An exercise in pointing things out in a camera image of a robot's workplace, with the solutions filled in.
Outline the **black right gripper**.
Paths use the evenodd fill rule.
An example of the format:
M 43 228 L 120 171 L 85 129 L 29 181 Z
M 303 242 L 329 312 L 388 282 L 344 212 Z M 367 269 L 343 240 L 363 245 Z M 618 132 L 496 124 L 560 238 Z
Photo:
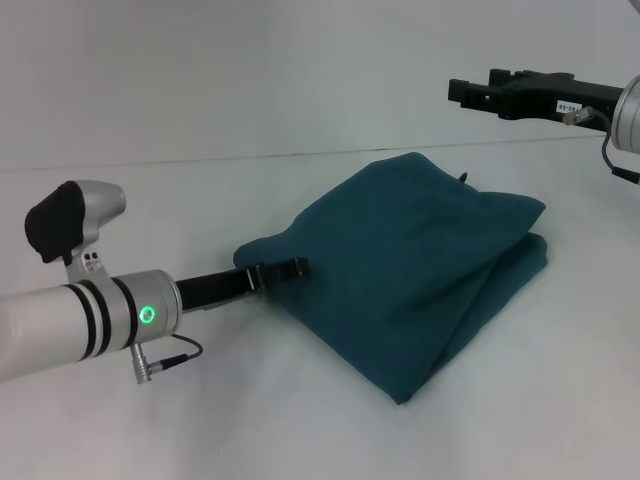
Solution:
M 576 80 L 570 73 L 491 69 L 487 85 L 450 79 L 448 100 L 463 109 L 492 113 L 504 120 L 543 119 L 561 122 L 565 113 L 592 107 L 609 120 L 621 87 Z

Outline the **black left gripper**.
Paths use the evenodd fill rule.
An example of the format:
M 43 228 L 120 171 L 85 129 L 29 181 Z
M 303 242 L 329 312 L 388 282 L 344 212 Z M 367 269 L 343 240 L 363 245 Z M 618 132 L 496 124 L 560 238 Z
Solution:
M 253 291 L 309 277 L 311 268 L 305 258 L 294 258 L 273 264 L 259 263 L 246 270 L 229 270 L 178 280 L 182 310 L 198 311 L 235 301 Z

